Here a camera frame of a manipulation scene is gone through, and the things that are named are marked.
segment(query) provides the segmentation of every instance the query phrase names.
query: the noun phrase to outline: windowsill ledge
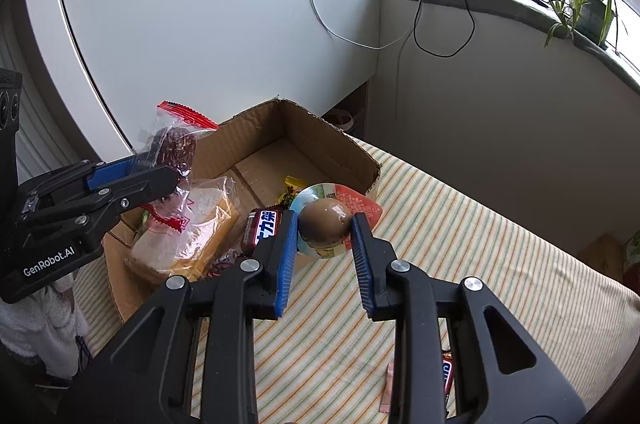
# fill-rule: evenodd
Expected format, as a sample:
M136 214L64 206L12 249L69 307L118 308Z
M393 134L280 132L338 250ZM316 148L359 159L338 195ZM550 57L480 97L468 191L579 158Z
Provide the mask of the windowsill ledge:
M500 16L540 30L545 34L554 23L557 23L555 15L530 0L467 0L469 9L473 12L484 12ZM425 3L465 9L465 0L424 0ZM555 37L566 39L566 35L556 31ZM588 52L604 64L610 71L619 77L628 87L640 94L640 74L628 64L622 57L616 55L613 49L604 50L597 44L574 32L572 41L576 48Z

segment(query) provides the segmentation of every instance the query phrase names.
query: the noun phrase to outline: brown egg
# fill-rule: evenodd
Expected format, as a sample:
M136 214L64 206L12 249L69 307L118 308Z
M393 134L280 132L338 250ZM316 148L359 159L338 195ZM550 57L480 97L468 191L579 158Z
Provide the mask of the brown egg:
M298 216L298 232L312 248L328 248L351 230L353 215L335 198L320 198L306 204Z

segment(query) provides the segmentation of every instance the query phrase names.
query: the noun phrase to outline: potted plant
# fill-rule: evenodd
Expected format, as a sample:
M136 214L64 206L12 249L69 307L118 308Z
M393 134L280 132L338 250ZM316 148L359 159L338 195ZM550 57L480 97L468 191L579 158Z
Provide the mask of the potted plant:
M614 12L614 8L617 8L615 0L547 1L560 22L549 29L545 46L549 44L555 31L562 26L567 30L567 35L577 30L590 41L595 42L600 47L604 47L613 18L615 17L616 21L618 20L618 15Z

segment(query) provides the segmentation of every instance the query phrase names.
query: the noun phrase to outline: plastic bag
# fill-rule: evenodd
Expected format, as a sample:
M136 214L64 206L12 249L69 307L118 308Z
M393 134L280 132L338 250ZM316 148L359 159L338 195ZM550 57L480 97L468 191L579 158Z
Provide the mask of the plastic bag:
M204 276L239 217L239 200L229 177L193 184L188 191L188 223L182 232L149 216L138 231L127 264L154 284L180 274L189 281Z
M172 195L143 207L172 229L182 231L189 222L186 203L196 141L217 129L216 123L186 106L167 101L158 105L156 124L144 149L139 152L139 159L146 165L169 166L182 178Z

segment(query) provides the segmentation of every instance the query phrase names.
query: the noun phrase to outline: white cloth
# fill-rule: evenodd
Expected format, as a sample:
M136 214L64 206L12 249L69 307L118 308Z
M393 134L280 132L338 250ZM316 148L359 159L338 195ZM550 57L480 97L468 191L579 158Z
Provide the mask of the white cloth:
M71 378L78 372L76 336L88 325L69 291L71 274L11 305L0 299L0 340L22 357L38 356L54 377Z

